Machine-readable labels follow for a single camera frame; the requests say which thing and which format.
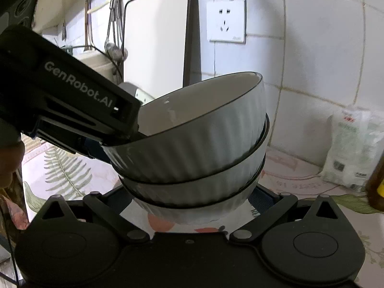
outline ribbed bowl exterior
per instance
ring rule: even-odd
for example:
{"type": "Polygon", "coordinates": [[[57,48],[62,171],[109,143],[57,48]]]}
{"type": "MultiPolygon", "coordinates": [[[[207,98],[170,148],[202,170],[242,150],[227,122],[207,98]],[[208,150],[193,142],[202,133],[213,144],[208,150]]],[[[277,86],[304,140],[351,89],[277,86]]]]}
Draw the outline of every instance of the ribbed bowl exterior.
{"type": "Polygon", "coordinates": [[[217,202],[240,190],[255,175],[264,159],[268,132],[269,120],[266,117],[261,139],[244,160],[231,168],[199,180],[176,184],[151,184],[124,177],[120,179],[124,186],[138,197],[157,203],[180,207],[217,202]]]}
{"type": "Polygon", "coordinates": [[[240,98],[192,121],[103,149],[121,176],[151,183],[191,181],[241,161],[260,138],[265,115],[261,80],[240,98]]]}
{"type": "Polygon", "coordinates": [[[264,163],[258,170],[257,174],[252,178],[248,185],[222,202],[208,205],[200,208],[177,209],[165,208],[157,205],[149,204],[143,200],[134,197],[135,202],[147,212],[162,218],[163,220],[174,222],[177,224],[204,224],[214,220],[218,220],[227,216],[229,213],[240,207],[255,189],[260,178],[264,163]]]}

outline brown glass bottle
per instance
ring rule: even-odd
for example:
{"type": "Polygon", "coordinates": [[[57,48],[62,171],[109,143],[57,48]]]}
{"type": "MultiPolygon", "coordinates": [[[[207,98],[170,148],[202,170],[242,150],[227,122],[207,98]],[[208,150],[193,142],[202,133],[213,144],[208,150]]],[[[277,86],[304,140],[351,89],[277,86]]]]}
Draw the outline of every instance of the brown glass bottle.
{"type": "Polygon", "coordinates": [[[371,207],[384,211],[384,152],[367,182],[366,189],[371,207]]]}

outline white plastic bag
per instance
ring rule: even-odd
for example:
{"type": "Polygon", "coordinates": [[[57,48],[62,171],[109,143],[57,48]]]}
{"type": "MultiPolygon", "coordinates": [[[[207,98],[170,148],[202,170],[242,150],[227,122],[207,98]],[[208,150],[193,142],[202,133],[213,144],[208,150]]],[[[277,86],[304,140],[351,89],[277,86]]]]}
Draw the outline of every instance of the white plastic bag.
{"type": "Polygon", "coordinates": [[[361,192],[376,166],[384,119],[354,107],[333,114],[332,146],[322,171],[324,181],[361,192]]]}

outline black bowl rim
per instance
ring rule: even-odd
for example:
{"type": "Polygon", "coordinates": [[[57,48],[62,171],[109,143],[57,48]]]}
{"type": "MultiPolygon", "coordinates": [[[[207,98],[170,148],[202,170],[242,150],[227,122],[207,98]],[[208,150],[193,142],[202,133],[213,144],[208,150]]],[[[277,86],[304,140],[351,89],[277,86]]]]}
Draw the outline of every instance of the black bowl rim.
{"type": "Polygon", "coordinates": [[[269,133],[269,129],[270,129],[269,117],[268,117],[268,114],[265,114],[264,129],[263,129],[262,134],[261,134],[262,137],[257,141],[256,145],[252,148],[252,150],[247,152],[246,156],[242,156],[241,158],[239,158],[239,159],[235,160],[233,163],[231,163],[229,166],[226,166],[224,169],[216,171],[215,173],[212,173],[212,174],[209,174],[209,175],[206,175],[206,176],[203,176],[203,177],[199,177],[197,179],[192,179],[192,180],[184,181],[184,182],[152,183],[152,182],[137,181],[137,180],[132,179],[132,178],[126,176],[126,175],[121,175],[115,169],[114,165],[112,165],[112,164],[111,165],[114,168],[114,170],[118,173],[120,178],[126,178],[129,181],[131,181],[131,182],[135,182],[135,183],[142,184],[142,185],[156,185],[156,186],[159,185],[159,186],[162,186],[162,185],[178,185],[178,184],[186,184],[186,183],[189,183],[189,182],[195,182],[195,181],[199,181],[201,179],[204,179],[206,177],[211,177],[211,176],[217,175],[219,173],[222,173],[222,172],[224,172],[226,170],[229,170],[229,169],[233,168],[235,165],[239,164],[241,161],[247,159],[249,156],[252,156],[254,154],[254,152],[256,152],[256,150],[258,150],[260,148],[260,146],[266,141],[266,138],[267,138],[268,133],[269,133]]]}
{"type": "MultiPolygon", "coordinates": [[[[255,84],[252,88],[250,88],[248,91],[246,91],[246,92],[243,93],[242,95],[239,95],[239,96],[236,97],[235,99],[233,99],[233,100],[231,100],[231,101],[229,101],[229,102],[227,102],[227,103],[225,103],[225,104],[222,104],[222,105],[220,105],[219,107],[217,107],[217,108],[215,108],[215,109],[213,109],[213,110],[210,110],[209,112],[206,112],[205,114],[202,114],[202,115],[200,115],[200,116],[198,116],[198,117],[196,117],[196,118],[193,118],[193,119],[191,119],[191,120],[188,120],[187,122],[184,122],[184,123],[182,123],[182,124],[179,124],[178,126],[175,126],[175,127],[170,128],[170,129],[167,129],[167,130],[164,130],[164,131],[161,131],[161,132],[158,132],[158,133],[155,133],[155,134],[146,136],[145,138],[142,138],[142,139],[139,139],[139,140],[135,140],[135,141],[133,141],[133,142],[129,142],[129,141],[128,141],[128,143],[125,142],[125,143],[123,143],[123,144],[110,145],[110,146],[101,144],[101,146],[103,146],[103,147],[105,147],[105,148],[107,148],[107,149],[110,149],[110,148],[114,148],[114,147],[124,146],[124,145],[126,145],[126,144],[130,144],[130,143],[143,142],[144,140],[147,140],[147,139],[150,138],[150,137],[154,137],[154,136],[156,136],[156,135],[163,134],[163,133],[165,133],[165,132],[168,132],[168,131],[170,131],[170,130],[173,130],[173,129],[176,129],[176,128],[178,128],[178,127],[181,127],[181,126],[183,126],[183,125],[185,125],[185,124],[188,124],[188,123],[190,123],[190,122],[192,122],[192,121],[194,121],[194,120],[196,120],[196,119],[199,119],[199,118],[201,118],[201,117],[204,117],[204,116],[206,116],[206,115],[209,115],[210,113],[212,113],[212,112],[214,112],[214,111],[217,111],[218,109],[223,108],[224,106],[227,106],[227,105],[233,103],[234,101],[237,101],[238,99],[242,98],[244,95],[247,95],[250,91],[252,91],[252,90],[253,90],[254,88],[256,88],[260,83],[263,82],[263,75],[260,74],[260,73],[258,73],[258,72],[255,72],[255,71],[233,72],[233,73],[231,73],[231,74],[226,74],[226,75],[222,75],[222,76],[214,77],[214,78],[220,78],[220,77],[223,77],[223,76],[231,76],[231,75],[236,75],[236,74],[247,74],[247,73],[255,74],[256,76],[259,77],[260,80],[259,80],[259,81],[257,82],[257,84],[255,84]]],[[[194,83],[194,84],[192,84],[192,85],[199,85],[199,84],[201,84],[201,83],[203,83],[203,81],[194,83]]],[[[178,92],[178,91],[180,91],[180,90],[182,90],[182,89],[184,89],[184,88],[185,88],[185,87],[182,87],[181,89],[178,89],[178,90],[176,90],[176,91],[170,92],[170,93],[168,93],[168,94],[166,94],[166,95],[176,93],[176,92],[178,92]]],[[[145,106],[151,104],[151,103],[154,102],[154,101],[155,101],[155,100],[149,102],[148,104],[143,105],[142,107],[145,107],[145,106]]]]}
{"type": "Polygon", "coordinates": [[[231,199],[231,198],[241,194],[243,191],[245,191],[247,188],[249,188],[249,186],[251,186],[257,180],[257,178],[260,176],[260,174],[262,173],[262,171],[264,169],[265,161],[266,161],[266,154],[264,155],[264,159],[263,159],[262,164],[260,165],[260,167],[257,170],[257,172],[254,174],[252,179],[249,180],[248,183],[245,186],[243,186],[240,190],[238,190],[237,192],[231,194],[229,197],[220,199],[219,201],[211,202],[211,203],[205,204],[205,205],[198,205],[198,206],[194,206],[194,207],[191,207],[191,206],[187,206],[187,207],[174,207],[172,205],[167,206],[167,205],[160,204],[160,203],[148,202],[146,199],[138,197],[135,193],[133,193],[124,184],[123,184],[123,186],[132,195],[133,198],[138,199],[141,202],[145,202],[146,204],[149,204],[149,205],[152,205],[152,206],[155,206],[155,207],[159,207],[159,208],[163,208],[163,209],[175,209],[175,210],[201,209],[201,208],[210,207],[210,206],[213,206],[213,205],[216,205],[216,204],[220,204],[222,202],[225,202],[225,201],[227,201],[227,200],[229,200],[229,199],[231,199]]]}

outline floral tablecloth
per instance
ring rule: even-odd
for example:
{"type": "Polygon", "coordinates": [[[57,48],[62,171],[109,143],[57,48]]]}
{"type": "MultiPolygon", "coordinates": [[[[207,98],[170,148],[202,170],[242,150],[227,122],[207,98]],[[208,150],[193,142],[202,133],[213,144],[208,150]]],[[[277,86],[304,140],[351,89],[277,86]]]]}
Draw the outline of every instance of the floral tablecloth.
{"type": "MultiPolygon", "coordinates": [[[[366,259],[356,282],[363,288],[384,287],[384,213],[372,209],[363,193],[323,182],[320,168],[268,148],[260,184],[275,193],[289,192],[299,199],[321,193],[333,197],[359,234],[366,259]]],[[[80,199],[97,190],[105,193],[120,184],[113,168],[103,162],[68,154],[45,143],[24,157],[24,192],[31,220],[45,200],[53,194],[80,199]]],[[[155,232],[203,233],[224,231],[228,234],[259,215],[248,202],[225,218],[205,225],[178,225],[148,214],[132,202],[120,215],[151,236],[155,232]]]]}

